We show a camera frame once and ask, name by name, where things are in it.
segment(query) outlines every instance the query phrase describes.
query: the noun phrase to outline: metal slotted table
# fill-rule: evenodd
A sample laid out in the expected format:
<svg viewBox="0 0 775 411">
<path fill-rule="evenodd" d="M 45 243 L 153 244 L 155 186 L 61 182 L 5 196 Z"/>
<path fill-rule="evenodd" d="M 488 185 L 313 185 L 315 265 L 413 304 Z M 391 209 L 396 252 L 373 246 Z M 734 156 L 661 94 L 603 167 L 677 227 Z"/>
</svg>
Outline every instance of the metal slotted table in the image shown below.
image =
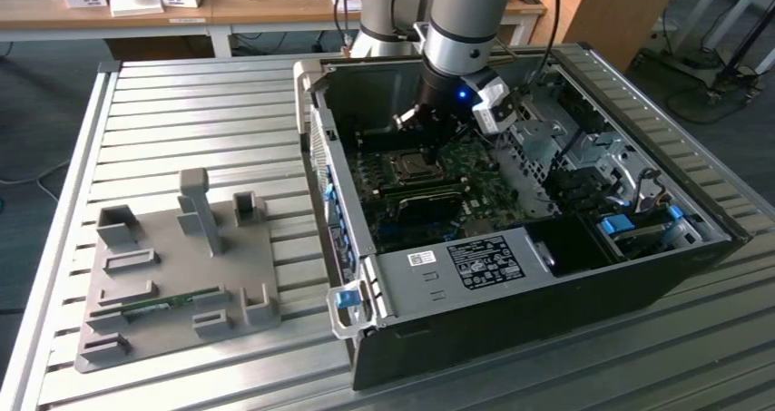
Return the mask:
<svg viewBox="0 0 775 411">
<path fill-rule="evenodd" d="M 349 389 L 329 330 L 321 244 L 295 132 L 292 67 L 308 56 L 104 65 L 11 359 L 0 409 L 693 409 L 775 405 L 775 222 L 750 191 L 623 77 L 571 58 L 756 237 L 648 309 L 460 367 Z M 177 206 L 180 169 L 209 200 L 268 199 L 283 323 L 80 374 L 72 367 L 99 208 Z"/>
</svg>

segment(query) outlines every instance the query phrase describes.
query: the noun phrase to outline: label sticker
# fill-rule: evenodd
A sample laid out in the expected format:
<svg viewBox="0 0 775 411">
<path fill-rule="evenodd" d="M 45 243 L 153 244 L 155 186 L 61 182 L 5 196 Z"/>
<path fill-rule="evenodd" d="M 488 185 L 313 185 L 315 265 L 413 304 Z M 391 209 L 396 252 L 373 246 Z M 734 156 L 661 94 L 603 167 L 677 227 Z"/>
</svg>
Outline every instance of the label sticker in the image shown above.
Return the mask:
<svg viewBox="0 0 775 411">
<path fill-rule="evenodd" d="M 203 22 L 205 22 L 204 18 L 172 18 L 169 20 L 169 24 L 191 24 Z"/>
<path fill-rule="evenodd" d="M 447 247 L 467 289 L 480 289 L 511 279 L 524 278 L 517 259 L 503 236 Z"/>
<path fill-rule="evenodd" d="M 432 250 L 409 254 L 407 255 L 407 259 L 409 259 L 409 266 L 420 266 L 421 264 L 436 262 L 436 256 Z"/>
</svg>

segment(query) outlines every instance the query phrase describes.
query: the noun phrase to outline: motherboard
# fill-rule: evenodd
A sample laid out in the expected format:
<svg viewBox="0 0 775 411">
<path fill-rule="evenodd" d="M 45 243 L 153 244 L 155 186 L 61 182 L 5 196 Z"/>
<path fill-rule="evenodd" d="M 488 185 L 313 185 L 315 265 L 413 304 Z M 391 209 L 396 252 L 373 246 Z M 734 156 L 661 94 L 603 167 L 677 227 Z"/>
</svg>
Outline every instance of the motherboard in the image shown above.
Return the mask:
<svg viewBox="0 0 775 411">
<path fill-rule="evenodd" d="M 416 149 L 348 156 L 377 252 L 488 234 L 527 219 L 485 145 L 471 134 L 429 165 Z"/>
</svg>

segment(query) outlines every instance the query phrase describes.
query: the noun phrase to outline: blue latch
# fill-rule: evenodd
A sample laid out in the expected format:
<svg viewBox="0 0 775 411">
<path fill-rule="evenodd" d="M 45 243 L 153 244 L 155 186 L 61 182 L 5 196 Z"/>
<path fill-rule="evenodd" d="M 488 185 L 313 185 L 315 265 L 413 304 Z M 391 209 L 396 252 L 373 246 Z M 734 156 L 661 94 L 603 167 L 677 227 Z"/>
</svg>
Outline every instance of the blue latch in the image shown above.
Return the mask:
<svg viewBox="0 0 775 411">
<path fill-rule="evenodd" d="M 600 225 L 603 226 L 605 233 L 609 235 L 615 234 L 616 232 L 629 231 L 635 229 L 635 225 L 632 224 L 627 216 L 624 216 L 623 214 L 616 214 L 613 216 L 603 218 Z"/>
<path fill-rule="evenodd" d="M 335 198 L 335 185 L 332 182 L 329 182 L 328 185 L 325 186 L 325 191 L 323 192 L 323 197 L 325 198 L 327 201 L 329 201 Z"/>
<path fill-rule="evenodd" d="M 357 290 L 341 290 L 335 294 L 336 308 L 356 307 L 361 303 L 361 295 Z"/>
<path fill-rule="evenodd" d="M 673 220 L 683 218 L 683 210 L 676 205 L 667 207 L 667 212 L 669 213 L 669 216 L 673 218 Z"/>
</svg>

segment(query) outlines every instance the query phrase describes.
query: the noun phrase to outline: wooden cabinet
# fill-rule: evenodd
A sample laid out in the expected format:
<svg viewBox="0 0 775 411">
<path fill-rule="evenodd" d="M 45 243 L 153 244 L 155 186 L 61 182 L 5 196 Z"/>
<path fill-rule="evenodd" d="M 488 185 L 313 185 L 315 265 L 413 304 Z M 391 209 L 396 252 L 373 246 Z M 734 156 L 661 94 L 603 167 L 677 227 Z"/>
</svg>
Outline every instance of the wooden cabinet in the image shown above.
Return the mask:
<svg viewBox="0 0 775 411">
<path fill-rule="evenodd" d="M 588 42 L 620 71 L 645 43 L 669 0 L 561 0 L 556 43 Z M 555 19 L 555 0 L 541 0 L 545 15 L 531 44 L 545 44 Z"/>
</svg>

